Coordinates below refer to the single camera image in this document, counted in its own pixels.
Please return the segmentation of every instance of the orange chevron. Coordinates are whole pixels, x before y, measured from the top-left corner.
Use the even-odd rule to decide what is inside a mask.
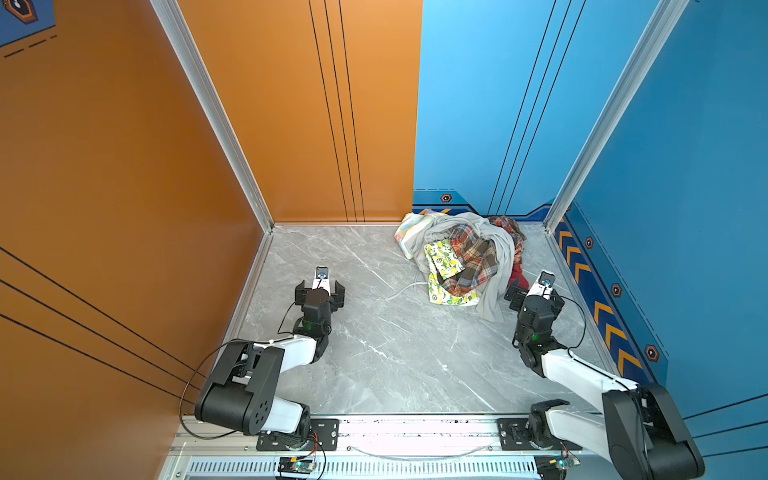
[[[581,270],[586,270],[588,272],[591,272],[592,269],[588,265],[584,265],[583,263],[576,262],[576,271],[574,275],[576,276],[576,283],[578,283],[578,274]]]
[[[643,366],[640,364],[640,360],[634,358],[629,353],[626,353],[622,349],[619,349],[619,373],[623,376],[624,375],[624,360],[629,360],[630,362],[637,365],[638,369],[643,369]]]
[[[600,311],[608,312],[611,315],[614,315],[614,311],[612,308],[610,308],[608,305],[605,305],[600,302],[594,303],[594,322],[598,325],[600,325]]]
[[[566,261],[568,262],[568,266],[571,266],[571,253],[581,253],[581,250],[576,247],[568,247],[565,250],[568,252],[568,258]]]
[[[560,250],[563,250],[563,237],[573,237],[574,234],[565,230],[560,232]]]
[[[627,336],[624,335],[624,332],[616,328],[615,326],[606,323],[605,324],[605,345],[608,347],[608,349],[611,349],[611,334],[619,335],[623,339],[627,339]]]

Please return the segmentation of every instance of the black stripe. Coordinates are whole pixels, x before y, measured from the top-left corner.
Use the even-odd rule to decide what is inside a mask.
[[[341,186],[341,199],[344,201],[344,215],[349,222],[346,212],[346,196],[344,195],[344,182],[341,179],[341,166],[339,165],[339,152],[336,150],[336,136],[333,134],[333,122],[331,121],[331,106],[328,103],[328,90],[326,89],[326,77],[323,75],[323,60],[320,59],[320,43],[317,41],[317,29],[315,28],[315,15],[312,13],[312,0],[306,0],[310,6],[310,18],[312,19],[312,31],[315,32],[315,46],[317,47],[317,61],[320,63],[320,78],[323,79],[323,93],[326,95],[326,108],[328,109],[328,123],[331,126],[331,140],[333,141],[333,153],[336,155],[336,169],[339,171],[339,185]]]
[[[126,372],[126,371],[125,371],[125,370],[123,370],[123,369],[119,369],[118,367],[116,367],[116,366],[114,366],[114,365],[111,365],[111,364],[109,364],[109,363],[106,363],[104,360],[100,360],[100,359],[96,358],[95,356],[92,356],[92,355],[88,355],[86,352],[83,352],[82,350],[78,350],[78,349],[74,348],[73,346],[69,346],[69,345],[67,345],[66,343],[62,342],[61,340],[56,340],[56,339],[55,339],[55,338],[53,338],[52,336],[48,336],[48,335],[45,335],[43,332],[40,332],[39,330],[35,330],[35,329],[33,329],[32,327],[30,327],[30,326],[26,326],[24,323],[21,323],[21,322],[19,322],[19,321],[17,321],[17,320],[14,320],[14,319],[12,319],[10,316],[7,316],[7,315],[3,315],[2,313],[0,313],[0,316],[1,316],[2,318],[4,318],[4,319],[8,320],[8,321],[9,321],[9,322],[11,322],[11,323],[15,323],[16,325],[18,325],[18,326],[20,326],[20,327],[26,328],[26,329],[27,329],[27,330],[29,330],[30,332],[33,332],[33,333],[37,333],[39,336],[43,336],[44,338],[47,338],[47,339],[51,340],[52,342],[56,342],[56,343],[58,343],[59,345],[61,345],[61,346],[65,346],[65,347],[67,347],[68,349],[70,349],[70,350],[73,350],[73,351],[75,351],[75,352],[77,352],[77,353],[80,353],[80,354],[81,354],[81,355],[83,355],[83,356],[87,356],[89,359],[92,359],[92,360],[96,360],[96,361],[97,361],[97,362],[99,362],[101,365],[105,365],[105,366],[108,366],[108,367],[109,367],[109,368],[111,368],[111,369],[117,370],[117,371],[118,371],[118,372],[120,372],[120,373],[124,373],[125,375],[128,375],[128,376],[130,376],[132,379],[136,379],[136,380],[138,380],[139,382],[142,382],[142,383],[146,383],[146,384],[147,384],[147,385],[149,385],[149,386],[152,386],[152,387],[154,387],[154,388],[156,388],[156,389],[158,389],[158,390],[160,390],[160,391],[162,391],[162,392],[166,392],[168,395],[170,395],[170,396],[173,396],[173,397],[175,397],[175,398],[177,398],[177,399],[181,400],[181,397],[180,397],[180,396],[178,396],[178,395],[176,395],[175,393],[171,393],[171,392],[168,392],[166,389],[164,389],[164,388],[162,388],[162,387],[159,387],[159,386],[157,386],[157,385],[155,385],[155,384],[153,384],[153,383],[149,383],[147,380],[144,380],[144,379],[140,379],[140,378],[139,378],[139,377],[137,377],[136,375],[133,375],[133,374],[131,374],[131,373],[128,373],[128,372]],[[185,402],[189,402],[189,403],[191,403],[192,405],[194,405],[194,402],[190,402],[189,400],[184,400],[184,401],[185,401]]]
[[[22,52],[22,51],[24,51],[24,49],[23,49],[23,48],[22,48],[21,50],[12,51],[11,53],[9,53],[9,54],[7,54],[7,55],[3,55],[3,58],[8,58],[8,57],[10,57],[11,55],[16,55],[17,53],[20,53],[20,52]]]
[[[523,105],[525,104],[525,98],[528,96],[528,89],[531,87],[531,80],[533,79],[533,72],[536,70],[536,64],[538,63],[538,56],[541,54],[541,47],[544,45],[544,39],[547,36],[547,30],[549,29],[549,22],[552,20],[552,13],[554,12],[554,6],[558,3],[558,0],[552,2],[552,10],[549,11],[549,18],[547,18],[547,26],[544,27],[544,34],[541,36],[541,43],[538,44],[538,51],[536,52],[536,59],[533,62],[533,68],[531,68],[531,75],[528,77],[528,84],[525,85],[525,93],[523,99],[520,102],[520,110],[518,111],[518,117],[515,120],[515,127],[512,128],[512,135],[509,137],[509,144],[507,145],[507,153],[504,154],[504,161],[502,161],[502,168],[498,171],[498,179],[496,179],[496,186],[493,189],[493,195],[491,196],[491,203],[488,205],[488,215],[491,214],[491,208],[493,207],[493,199],[496,197],[496,190],[498,189],[498,182],[502,181],[502,173],[504,172],[504,166],[507,163],[507,156],[509,155],[509,148],[512,146],[512,139],[515,138],[515,131],[518,129],[518,122],[520,121],[520,114],[523,112]],[[499,199],[499,206],[502,205],[502,199]]]
[[[341,38],[344,41],[344,62],[346,63],[346,86],[349,87],[349,109],[352,112],[352,135],[355,138],[355,158],[357,159],[357,180],[360,185],[360,205],[362,207],[362,221],[366,221],[366,202],[362,198],[362,175],[360,173],[360,153],[357,151],[357,130],[355,129],[355,108],[352,105],[352,82],[349,81],[349,59],[346,57],[346,36],[344,35],[344,17],[341,12],[341,0],[339,0],[339,19],[341,20]]]
[[[56,25],[51,25],[50,27],[46,27],[46,28],[43,28],[43,29],[42,29],[42,30],[40,30],[40,31],[35,31],[35,32],[32,32],[32,33],[31,33],[31,34],[29,34],[29,35],[24,35],[23,37],[14,38],[13,40],[11,40],[11,41],[7,41],[6,43],[4,43],[4,44],[0,45],[0,47],[5,47],[6,45],[10,45],[11,43],[13,43],[13,42],[15,42],[15,41],[19,41],[19,40],[22,40],[22,39],[24,39],[24,38],[27,38],[27,37],[31,37],[31,36],[33,36],[33,35],[37,35],[38,33],[42,33],[43,31],[46,31],[46,30],[50,30],[51,28],[53,28],[53,27],[55,27],[55,26],[56,26]]]
[[[139,335],[138,333],[136,333],[135,331],[133,331],[133,330],[132,330],[132,329],[130,329],[129,327],[127,327],[127,326],[125,326],[124,324],[122,324],[122,323],[118,322],[118,321],[117,321],[117,320],[115,320],[115,319],[114,319],[112,316],[109,316],[109,315],[107,315],[107,314],[106,314],[106,313],[105,313],[103,310],[100,310],[100,309],[96,308],[96,307],[95,307],[93,304],[91,304],[91,303],[87,302],[87,301],[86,301],[86,300],[85,300],[83,297],[81,297],[81,296],[77,295],[76,293],[72,292],[72,291],[71,291],[71,290],[69,290],[67,287],[65,287],[65,286],[61,285],[61,284],[60,284],[59,282],[57,282],[56,280],[53,280],[53,279],[52,279],[51,277],[49,277],[48,275],[45,275],[43,272],[41,272],[40,270],[38,270],[38,269],[34,268],[34,267],[33,267],[32,265],[30,265],[29,263],[26,263],[24,260],[20,259],[19,257],[17,257],[16,255],[14,255],[13,253],[11,253],[11,252],[7,251],[5,248],[3,248],[3,247],[0,247],[0,250],[1,250],[3,253],[5,253],[6,255],[8,255],[8,256],[10,256],[11,258],[13,258],[14,260],[16,260],[16,261],[18,261],[19,263],[21,263],[22,265],[24,265],[24,266],[26,266],[27,268],[29,268],[29,269],[30,269],[30,270],[32,270],[33,272],[37,273],[39,276],[42,276],[42,277],[43,277],[43,278],[45,278],[47,281],[49,281],[49,282],[53,283],[54,285],[56,285],[56,286],[57,286],[57,287],[59,287],[60,289],[64,290],[66,293],[69,293],[69,294],[70,294],[70,295],[72,295],[74,298],[76,298],[76,299],[80,300],[82,303],[85,303],[86,305],[88,305],[89,307],[91,307],[93,310],[96,310],[96,311],[97,311],[97,312],[99,312],[101,315],[104,315],[104,316],[106,316],[108,319],[112,320],[113,322],[115,322],[115,323],[116,323],[116,324],[118,324],[119,326],[123,327],[123,328],[124,328],[124,329],[126,329],[127,331],[129,331],[129,332],[133,333],[135,336],[139,337],[139,338],[140,338],[140,339],[142,339],[143,341],[145,341],[145,342],[149,343],[149,344],[150,344],[150,345],[152,345],[154,348],[156,348],[156,349],[160,350],[162,353],[165,353],[165,354],[166,354],[166,355],[168,355],[170,358],[172,358],[172,359],[176,360],[177,362],[179,362],[181,365],[184,365],[184,366],[186,366],[186,367],[187,367],[188,369],[190,369],[190,370],[194,370],[192,367],[190,367],[190,366],[189,366],[189,365],[187,365],[186,363],[182,362],[181,360],[179,360],[179,359],[178,359],[178,358],[176,358],[175,356],[171,355],[170,353],[166,352],[165,350],[163,350],[163,349],[162,349],[162,348],[160,348],[159,346],[157,346],[157,345],[155,345],[154,343],[150,342],[149,340],[147,340],[147,339],[146,339],[146,338],[144,338],[143,336]],[[202,373],[198,373],[198,375],[202,376],[203,378],[206,378],[206,376],[205,376],[205,375],[203,375]]]
[[[544,80],[547,78],[547,72],[549,71],[550,63],[552,63],[552,57],[554,57],[554,51],[558,47],[560,34],[563,32],[563,26],[565,25],[565,19],[568,18],[568,12],[571,10],[571,3],[573,3],[573,0],[568,0],[568,7],[565,9],[565,15],[563,15],[563,21],[560,24],[560,29],[558,30],[558,36],[554,38],[554,45],[552,45],[552,52],[549,54],[549,60],[547,60],[547,67],[544,69],[544,74],[541,76],[541,83],[538,84],[538,91],[536,92],[536,98],[533,100],[533,107],[531,107],[531,114],[528,116],[528,122],[525,123],[525,129],[523,130],[523,135],[520,137],[520,144],[518,145],[518,151],[515,154],[515,160],[512,162],[512,168],[509,169],[509,176],[507,177],[507,183],[504,185],[502,198],[498,202],[498,208],[496,209],[497,215],[499,214],[499,211],[502,208],[502,202],[504,201],[504,195],[507,193],[507,187],[509,187],[509,181],[512,179],[512,174],[515,172],[515,164],[518,163],[518,156],[520,155],[520,150],[522,149],[523,141],[525,140],[525,134],[528,133],[528,125],[531,124],[531,119],[533,118],[533,112],[536,110],[536,104],[538,103],[538,96],[541,93],[541,87],[544,86]]]
[[[765,449],[768,449],[768,445],[763,445],[761,447],[752,447],[751,449],[731,450],[730,452],[710,453],[709,455],[702,455],[702,457],[704,458],[717,457],[719,455],[730,455],[731,453],[753,452],[755,450],[765,450]]]
[[[733,427],[732,429],[718,430],[717,432],[705,433],[703,435],[696,435],[694,438],[695,439],[700,439],[701,437],[708,437],[710,435],[717,435],[718,433],[732,432],[733,430],[748,429],[749,427],[756,427],[758,425],[764,425],[766,423],[768,423],[768,420],[763,420],[762,422],[750,423],[749,425],[742,425],[741,427]]]
[[[723,405],[721,407],[717,407],[716,409],[707,410],[706,412],[697,413],[695,415],[689,415],[687,417],[683,417],[683,420],[692,419],[693,417],[698,417],[699,415],[706,415],[707,413],[716,412],[717,410],[727,409],[728,407],[741,405],[742,403],[752,402],[753,400],[759,400],[767,396],[768,396],[768,393],[764,393],[762,395],[754,396],[751,399],[741,400],[740,402],[729,403],[728,405]]]
[[[531,137],[531,143],[528,144],[528,149],[526,150],[525,157],[523,158],[523,164],[520,166],[520,171],[518,172],[518,179],[515,180],[515,187],[512,188],[512,193],[509,195],[509,201],[507,202],[507,207],[504,209],[504,212],[506,212],[509,209],[509,204],[512,203],[512,197],[515,195],[515,190],[518,189],[520,176],[523,174],[523,168],[525,168],[525,162],[528,159],[528,154],[531,153],[531,146],[533,145],[533,140],[536,139],[536,134],[538,133],[538,126],[541,125],[541,119],[544,117],[544,112],[547,110],[547,105],[549,104],[549,98],[552,96],[552,91],[554,90],[554,84],[555,82],[558,81],[558,76],[560,75],[560,69],[563,67],[563,61],[565,61],[565,55],[568,54],[568,48],[571,46],[571,40],[573,40],[574,33],[576,32],[576,27],[578,27],[578,21],[581,19],[581,13],[584,11],[584,6],[586,4],[587,4],[587,0],[584,0],[584,3],[581,4],[581,10],[579,10],[578,17],[576,18],[574,29],[571,31],[571,37],[568,39],[568,44],[565,45],[565,51],[563,52],[563,58],[560,59],[558,72],[554,74],[554,80],[552,81],[552,86],[549,88],[549,94],[547,94],[547,101],[544,102],[544,108],[541,109],[541,116],[539,116],[538,118],[538,123],[536,124],[536,130],[534,130],[533,137]]]
[[[44,302],[42,302],[41,300],[38,300],[38,299],[34,298],[34,297],[33,297],[32,295],[30,295],[29,293],[26,293],[26,292],[23,292],[23,291],[21,291],[20,289],[16,288],[15,286],[11,285],[10,283],[6,282],[5,280],[3,280],[3,279],[0,279],[0,283],[2,283],[3,285],[7,286],[8,288],[11,288],[11,289],[15,290],[16,292],[19,292],[21,295],[23,295],[23,296],[26,296],[26,297],[27,297],[27,298],[29,298],[30,300],[32,300],[32,301],[34,301],[34,302],[36,302],[36,303],[38,303],[38,304],[40,304],[40,305],[44,306],[45,308],[47,308],[48,310],[51,310],[52,312],[54,312],[54,313],[58,314],[59,316],[62,316],[62,317],[64,317],[65,319],[69,320],[70,322],[73,322],[75,325],[77,325],[77,326],[80,326],[80,327],[82,327],[82,328],[86,329],[88,332],[91,332],[91,333],[93,333],[94,335],[98,336],[99,338],[102,338],[102,339],[104,339],[104,340],[107,340],[109,343],[111,343],[112,345],[116,346],[117,348],[120,348],[120,349],[122,349],[122,350],[124,350],[124,351],[126,351],[126,352],[130,353],[131,355],[135,356],[135,357],[136,357],[136,358],[138,358],[138,359],[144,360],[146,363],[149,363],[149,364],[150,364],[150,365],[152,365],[153,367],[156,367],[156,368],[158,368],[158,369],[160,369],[160,370],[162,370],[162,371],[166,372],[168,375],[170,375],[170,376],[173,376],[174,378],[176,378],[176,379],[179,379],[179,380],[180,380],[180,381],[182,381],[182,382],[184,382],[184,383],[187,383],[187,380],[185,380],[185,379],[182,379],[181,377],[179,377],[179,376],[176,376],[176,375],[174,375],[174,374],[173,374],[173,373],[171,373],[171,372],[168,372],[168,371],[167,371],[166,369],[164,369],[163,367],[161,367],[161,366],[158,366],[158,365],[156,365],[156,364],[154,364],[154,363],[150,362],[149,360],[145,359],[143,356],[140,356],[140,355],[138,355],[137,353],[133,353],[133,352],[132,352],[132,351],[130,351],[129,349],[127,349],[127,348],[125,348],[124,346],[120,345],[119,343],[117,343],[117,342],[114,342],[114,341],[110,340],[109,338],[107,338],[106,336],[103,336],[103,335],[101,335],[99,332],[96,332],[95,330],[88,328],[87,326],[83,325],[82,323],[78,322],[77,320],[73,319],[72,317],[70,317],[70,316],[66,316],[65,314],[63,314],[62,312],[59,312],[58,310],[56,310],[56,309],[55,309],[55,308],[53,308],[52,306],[48,305],[47,303],[44,303]]]
[[[339,101],[339,118],[341,119],[341,135],[344,139],[344,153],[346,154],[346,173],[349,174],[349,191],[352,193],[352,210],[357,221],[357,205],[355,205],[355,189],[352,188],[352,168],[349,166],[349,148],[346,146],[346,129],[344,128],[344,113],[341,111],[341,94],[339,93],[339,77],[336,74],[336,56],[333,54],[333,40],[331,39],[331,21],[328,19],[328,3],[323,0],[326,8],[326,24],[328,25],[328,42],[331,44],[331,61],[333,62],[333,79],[336,81],[336,100]]]

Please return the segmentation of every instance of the gray cloth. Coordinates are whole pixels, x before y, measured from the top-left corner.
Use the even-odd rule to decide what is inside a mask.
[[[511,235],[501,227],[491,225],[487,218],[476,214],[458,214],[450,217],[437,217],[432,224],[418,232],[414,237],[406,241],[408,250],[413,252],[413,260],[424,273],[425,279],[429,277],[429,265],[424,253],[427,243],[444,240],[449,231],[457,225],[470,225],[483,240],[493,240],[496,244],[496,261],[498,271],[491,279],[481,285],[480,303],[477,305],[478,313],[490,322],[501,323],[502,308],[498,305],[498,298],[507,290],[507,280],[512,275],[512,264],[515,261],[515,241]]]

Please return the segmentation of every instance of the white wire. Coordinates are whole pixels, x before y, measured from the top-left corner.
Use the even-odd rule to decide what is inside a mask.
[[[380,458],[382,460],[393,460],[396,462],[440,462],[442,460],[453,460],[454,458],[466,457],[467,455],[471,455],[475,452],[479,452],[481,450],[487,450],[488,447],[490,446],[491,445],[483,445],[482,447],[478,447],[476,449],[470,450],[469,452],[460,453],[458,455],[448,455],[444,457],[391,457],[388,455],[376,455],[374,453],[364,452],[363,450],[360,450],[357,447],[350,446],[350,448],[356,452],[362,453],[363,455]]]
[[[395,294],[394,294],[394,295],[392,295],[392,296],[388,296],[388,297],[386,297],[384,300],[385,300],[385,301],[387,301],[387,302],[389,302],[390,300],[394,300],[395,298],[397,298],[398,296],[400,296],[400,294],[401,294],[401,293],[405,292],[407,289],[411,288],[412,286],[415,286],[415,285],[426,285],[426,284],[427,284],[427,282],[414,282],[414,283],[411,283],[410,285],[407,285],[407,286],[405,286],[405,287],[404,287],[402,290],[400,290],[398,293],[395,293]]]

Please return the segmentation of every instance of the pile of clothes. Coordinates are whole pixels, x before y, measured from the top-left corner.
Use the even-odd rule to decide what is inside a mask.
[[[502,322],[498,297],[512,284],[528,288],[521,268],[525,235],[511,218],[427,210],[407,214],[395,239],[424,273],[432,303],[476,305],[483,318]]]

